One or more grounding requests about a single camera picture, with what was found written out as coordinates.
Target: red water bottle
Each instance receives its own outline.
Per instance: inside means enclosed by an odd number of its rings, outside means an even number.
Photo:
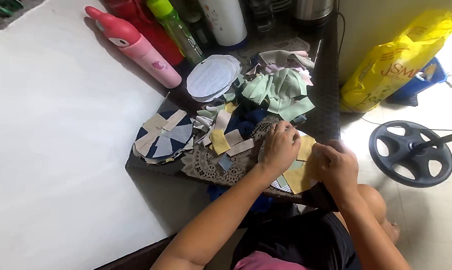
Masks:
[[[138,29],[170,65],[178,65],[184,59],[151,11],[143,8],[141,0],[104,0],[104,3],[113,15],[130,22]]]

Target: tiled floor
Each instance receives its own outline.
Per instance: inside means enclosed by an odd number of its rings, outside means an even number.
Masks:
[[[452,63],[450,40],[439,54],[441,61]],[[452,129],[452,88],[446,83],[436,84],[420,93],[418,101],[418,107],[381,105],[363,118],[376,123],[407,120],[428,128]],[[384,175],[369,154],[369,136],[378,125],[357,116],[351,119],[343,115],[342,120],[341,138],[358,158],[358,182],[375,187],[384,197],[388,219],[397,222],[401,228],[397,247],[406,260],[414,269],[452,269],[452,175],[445,182],[429,188],[399,184]],[[437,133],[444,136],[452,132]],[[452,151],[452,142],[448,146]],[[206,269],[228,269],[230,254],[242,233],[237,231]]]

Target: pink water bottle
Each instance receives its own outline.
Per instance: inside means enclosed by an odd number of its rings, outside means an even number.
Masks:
[[[158,82],[169,89],[181,83],[181,76],[132,24],[91,6],[85,11],[111,42]]]

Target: green bottle cap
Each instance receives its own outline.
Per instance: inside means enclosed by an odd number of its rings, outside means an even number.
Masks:
[[[173,11],[173,6],[168,0],[148,0],[146,4],[156,17],[163,17]]]

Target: green water bottle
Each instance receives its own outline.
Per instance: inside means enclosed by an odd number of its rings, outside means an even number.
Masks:
[[[189,62],[197,65],[204,60],[201,49],[168,0],[148,0],[146,4]]]

